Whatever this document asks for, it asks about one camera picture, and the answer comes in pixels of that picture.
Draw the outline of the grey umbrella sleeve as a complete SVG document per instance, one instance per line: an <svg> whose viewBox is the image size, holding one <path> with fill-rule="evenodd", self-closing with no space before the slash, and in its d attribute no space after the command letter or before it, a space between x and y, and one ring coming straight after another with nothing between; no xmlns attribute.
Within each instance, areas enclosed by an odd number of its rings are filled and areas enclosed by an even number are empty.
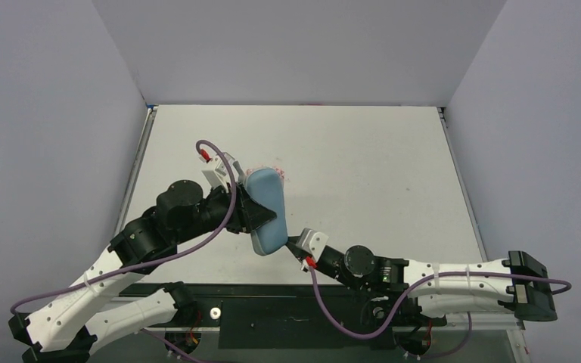
<svg viewBox="0 0 581 363"><path fill-rule="evenodd" d="M271 255L288 240L283 178L275 168L259 167L247 173L243 186L254 207L249 212L253 250Z"/></svg>

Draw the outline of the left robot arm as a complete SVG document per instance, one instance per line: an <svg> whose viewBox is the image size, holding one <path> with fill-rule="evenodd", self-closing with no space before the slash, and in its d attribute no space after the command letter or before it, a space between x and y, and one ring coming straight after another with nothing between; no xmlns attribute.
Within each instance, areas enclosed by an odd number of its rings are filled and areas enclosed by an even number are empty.
<svg viewBox="0 0 581 363"><path fill-rule="evenodd" d="M195 181L172 183L112 239L79 280L35 312L14 312L8 326L13 338L27 345L22 359L85 362L138 330L195 318L197 303L183 282L161 284L152 294L114 309L106 305L172 261L180 244L220 231L250 234L261 256L286 243L284 187L274 170L260 169L242 183L209 193Z"/></svg>

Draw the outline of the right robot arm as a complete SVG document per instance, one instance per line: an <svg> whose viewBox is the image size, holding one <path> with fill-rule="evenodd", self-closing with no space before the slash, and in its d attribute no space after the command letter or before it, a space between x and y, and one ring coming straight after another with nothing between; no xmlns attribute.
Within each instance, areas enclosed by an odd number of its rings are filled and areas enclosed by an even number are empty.
<svg viewBox="0 0 581 363"><path fill-rule="evenodd" d="M405 294L400 314L443 318L498 312L540 322L558 317L548 269L523 251L488 262L449 264L377 256L361 245L342 253L321 234L290 237L286 247L304 271L313 268L351 290L390 303Z"/></svg>

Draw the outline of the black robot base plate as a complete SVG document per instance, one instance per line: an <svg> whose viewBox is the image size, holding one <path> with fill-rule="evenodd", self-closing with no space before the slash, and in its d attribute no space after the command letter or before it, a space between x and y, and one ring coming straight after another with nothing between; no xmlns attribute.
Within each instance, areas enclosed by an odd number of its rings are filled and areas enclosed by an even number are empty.
<svg viewBox="0 0 581 363"><path fill-rule="evenodd" d="M172 321L177 343L190 346L210 333L219 335L221 349L339 349L367 346L371 350L432 345L432 329L445 327L446 318L421 314L415 299L407 299L389 327L371 340L341 333L321 311L310 285L187 284L188 310Z"/></svg>

